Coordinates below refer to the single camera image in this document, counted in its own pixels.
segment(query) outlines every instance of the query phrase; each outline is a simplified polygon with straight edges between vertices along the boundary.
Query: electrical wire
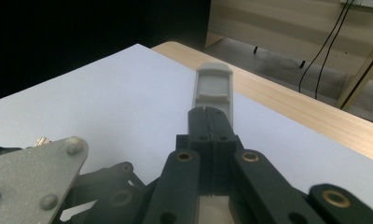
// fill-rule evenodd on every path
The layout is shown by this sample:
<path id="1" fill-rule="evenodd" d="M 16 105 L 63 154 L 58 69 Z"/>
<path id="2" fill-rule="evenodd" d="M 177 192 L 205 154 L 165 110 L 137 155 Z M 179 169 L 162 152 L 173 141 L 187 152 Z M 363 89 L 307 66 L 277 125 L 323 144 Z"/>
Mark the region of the electrical wire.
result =
<path id="1" fill-rule="evenodd" d="M 318 51 L 317 55 L 315 55 L 314 59 L 311 61 L 311 63 L 309 64 L 309 66 L 306 68 L 305 72 L 303 73 L 302 77 L 300 78 L 300 81 L 299 81 L 299 85 L 298 85 L 298 90 L 300 92 L 300 89 L 301 89 L 301 85 L 302 85 L 302 81 L 303 81 L 303 78 L 306 76 L 306 73 L 308 72 L 308 70 L 310 69 L 311 65 L 315 62 L 315 60 L 318 58 L 318 56 L 320 55 L 321 51 L 323 51 L 326 43 L 328 42 L 329 38 L 331 37 L 331 35 L 334 33 L 336 27 L 338 26 L 338 22 L 340 21 L 340 18 L 341 16 L 343 15 L 343 12 L 344 12 L 344 9 L 346 9 L 346 6 L 347 4 L 349 3 L 350 0 L 347 0 L 346 3 L 344 4 L 344 7 L 343 9 L 341 10 L 340 14 L 338 15 L 338 20 L 336 21 L 335 25 L 334 25 L 334 28 L 332 28 L 332 31 L 331 33 L 328 35 L 328 37 L 326 38 L 326 41 L 324 42 L 323 46 L 321 47 L 320 51 Z"/>
<path id="2" fill-rule="evenodd" d="M 318 85 L 320 84 L 320 79 L 321 79 L 321 76 L 322 76 L 322 74 L 323 74 L 323 70 L 324 70 L 324 67 L 325 67 L 325 64 L 326 64 L 326 60 L 328 59 L 329 52 L 330 52 L 331 49 L 332 49 L 332 45 L 334 44 L 336 38 L 338 37 L 338 32 L 340 31 L 341 26 L 343 25 L 344 20 L 346 20 L 347 13 L 349 13 L 349 9 L 350 9 L 350 7 L 352 6 L 352 2 L 353 2 L 353 1 L 354 1 L 354 0 L 352 0 L 352 1 L 350 2 L 349 6 L 347 7 L 347 10 L 346 10 L 346 12 L 344 13 L 343 19 L 341 20 L 340 26 L 338 27 L 338 30 L 337 30 L 337 32 L 335 33 L 335 36 L 334 36 L 334 38 L 332 39 L 331 44 L 329 45 L 328 52 L 327 52 L 326 55 L 325 55 L 325 59 L 324 59 L 323 65 L 321 66 L 320 74 L 318 75 L 317 85 L 315 86 L 314 98 L 315 98 L 316 100 L 317 100 Z"/>

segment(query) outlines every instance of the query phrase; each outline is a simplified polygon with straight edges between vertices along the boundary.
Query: metal screw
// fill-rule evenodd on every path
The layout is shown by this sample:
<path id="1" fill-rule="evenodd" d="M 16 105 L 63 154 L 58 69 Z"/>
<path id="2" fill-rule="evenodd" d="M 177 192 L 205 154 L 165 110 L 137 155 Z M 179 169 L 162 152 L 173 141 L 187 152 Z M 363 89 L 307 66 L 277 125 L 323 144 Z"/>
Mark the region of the metal screw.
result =
<path id="1" fill-rule="evenodd" d="M 77 154 L 82 150 L 82 142 L 78 137 L 69 137 L 65 140 L 66 152 L 69 155 Z"/>
<path id="2" fill-rule="evenodd" d="M 56 205 L 58 205 L 58 196 L 54 194 L 48 194 L 44 197 L 42 197 L 41 201 L 39 202 L 39 207 L 43 210 L 50 210 Z"/>
<path id="3" fill-rule="evenodd" d="M 48 143 L 50 143 L 50 140 L 47 137 L 40 137 L 37 139 L 35 147 L 43 146 Z"/>

